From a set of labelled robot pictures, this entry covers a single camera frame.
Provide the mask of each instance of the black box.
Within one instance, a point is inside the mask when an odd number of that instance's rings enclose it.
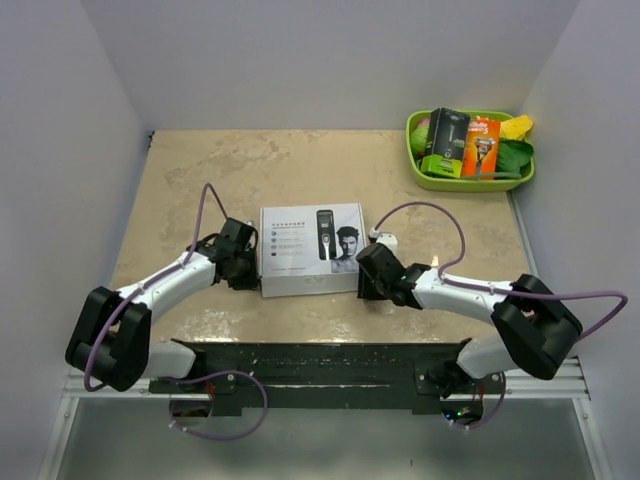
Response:
[[[420,170],[438,177],[459,178],[471,117],[448,108],[431,112],[425,156]]]

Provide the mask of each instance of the white wall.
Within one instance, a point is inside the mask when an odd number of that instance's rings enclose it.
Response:
[[[402,128],[518,109],[578,0],[82,0],[154,128]]]
[[[64,351],[108,280],[145,148],[77,0],[0,4],[0,476],[37,474]]]
[[[536,176],[519,195],[541,276],[617,288],[627,308],[579,349],[616,479],[640,475],[640,3],[582,0],[523,111]],[[613,302],[578,302],[591,324]]]

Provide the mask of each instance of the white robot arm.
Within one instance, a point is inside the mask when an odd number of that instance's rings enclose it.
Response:
[[[190,295],[221,280],[234,290],[258,288],[256,243],[253,226],[229,218],[219,234],[200,240],[144,280],[118,290],[94,289],[80,313],[65,360],[82,371],[89,369],[91,376],[119,391],[131,388],[140,378],[185,377],[196,354],[174,341],[150,345],[152,324]],[[121,311],[112,319],[118,308]],[[113,320],[117,331],[110,330]],[[105,329],[104,339],[98,341]]]
[[[455,358],[428,372],[432,381],[448,387],[445,396],[460,384],[517,368],[549,380],[582,334],[581,323],[560,301],[498,293],[517,290],[541,297],[552,293],[532,275],[524,274],[515,282],[488,282],[447,274],[445,282],[429,265],[405,268],[395,256],[396,246],[393,235],[382,234],[358,254],[360,298],[387,299],[420,310],[446,310],[498,330],[484,339],[463,341]],[[482,288],[472,290],[456,283]]]

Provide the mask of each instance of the green plastic basket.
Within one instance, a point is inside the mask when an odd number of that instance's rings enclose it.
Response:
[[[508,120],[513,118],[508,113],[502,112],[488,112],[485,110],[458,110],[459,112],[468,113],[471,115],[471,118],[475,118],[476,116],[490,118],[492,120]],[[533,158],[529,165],[524,168],[522,178],[508,178],[502,180],[462,180],[457,178],[436,178],[429,177],[423,174],[418,167],[416,166],[416,162],[413,160],[413,155],[411,154],[411,144],[409,143],[409,135],[416,129],[418,123],[424,120],[427,117],[431,116],[431,110],[423,110],[420,112],[415,112],[413,115],[409,117],[407,120],[407,152],[409,154],[409,164],[411,165],[411,171],[413,172],[413,177],[416,179],[418,185],[427,190],[437,190],[440,192],[506,192],[507,190],[511,190],[512,188],[517,187],[518,185],[528,182],[533,177],[535,173],[535,166]]]

